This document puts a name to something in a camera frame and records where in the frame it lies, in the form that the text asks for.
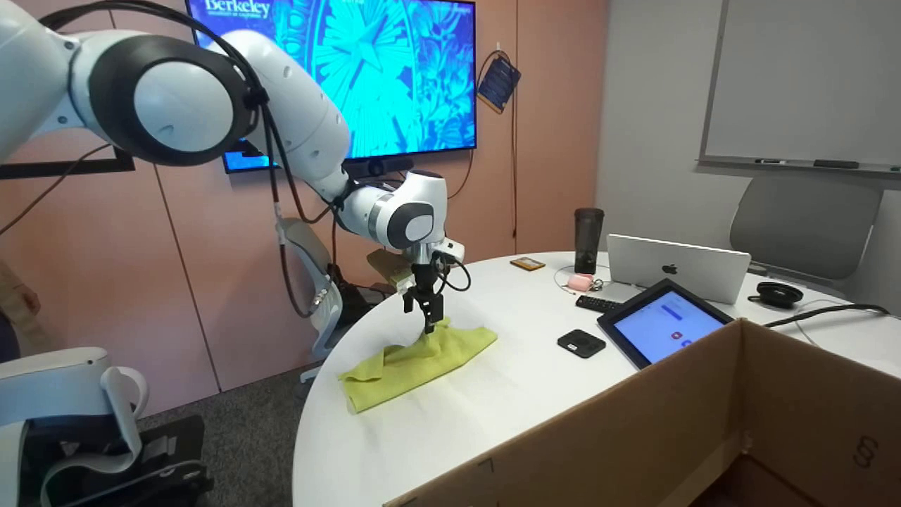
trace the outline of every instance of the curved table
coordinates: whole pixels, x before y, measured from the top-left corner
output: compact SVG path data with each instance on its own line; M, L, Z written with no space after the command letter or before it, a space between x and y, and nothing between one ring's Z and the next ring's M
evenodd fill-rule
M571 252L530 255L546 268L518 270L511 263L515 255L468 263L474 286L446 289L446 314L453 327L490 327L499 340L468 365L387 406L353 413L338 373L390 342L414 342L422 314L402 311L401 296L392 296L345 335L322 365L298 423L297 507L390 503L637 372L612 340L590 361L556 342L575 327L602 335L598 311L575 306L577 293L561 286L571 270ZM723 309L757 324L792 314L751 303L747 296L757 282L761 276L749 272L744 296ZM839 300L805 286L794 311ZM901 320L896 317L836 311L785 324L781 332L901 378Z

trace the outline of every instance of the orange wall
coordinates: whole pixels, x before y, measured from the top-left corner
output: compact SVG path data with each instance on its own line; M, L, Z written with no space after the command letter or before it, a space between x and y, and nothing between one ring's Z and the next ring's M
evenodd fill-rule
M606 3L477 4L478 54L508 51L525 80L508 111L478 100L474 156L421 168L446 173L453 192L471 163L447 216L447 237L468 244L468 259L568 247L571 209L595 201ZM115 18L187 35L135 14ZM0 223L46 183L0 179ZM132 173L64 179L0 240L0 255L46 300L39 317L59 345L102 342L118 362L138 365L153 386L150 411L162 411L311 361L314 328L285 297L271 214L259 173L138 163ZM331 244L331 223L316 231ZM378 278L369 251L374 244L338 231L347 278Z

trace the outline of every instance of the office chair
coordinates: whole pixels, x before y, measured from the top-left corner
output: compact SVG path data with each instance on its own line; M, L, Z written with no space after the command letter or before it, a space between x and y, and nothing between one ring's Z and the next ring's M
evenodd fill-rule
M302 272L314 285L314 293L304 289L304 296L297 289L298 285L294 285L294 303L316 328L314 361L322 362L340 338L338 335L338 320L345 314L340 286L333 278L328 247L304 220L278 216L277 228L281 241L281 259L288 252L291 259L298 259Z
M761 171L729 231L739 251L782 276L843 285L864 259L882 187L849 173Z

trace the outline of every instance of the phone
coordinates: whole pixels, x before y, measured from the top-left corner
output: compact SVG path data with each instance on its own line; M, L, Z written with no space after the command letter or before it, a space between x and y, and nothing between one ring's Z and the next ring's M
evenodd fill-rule
M602 338L585 332L585 328L571 328L559 338L559 345L575 351L577 356L591 356L609 345Z
M575 297L577 306L595 309L595 311L616 311L622 303L612 300L612 297L591 297L591 296L581 296Z

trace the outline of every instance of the tablet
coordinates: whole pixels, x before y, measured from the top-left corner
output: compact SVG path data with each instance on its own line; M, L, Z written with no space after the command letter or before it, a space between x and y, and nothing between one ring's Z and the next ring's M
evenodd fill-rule
M694 345L729 320L732 317L728 311L674 278L651 285L628 297L616 311L598 317L598 324L640 368Z

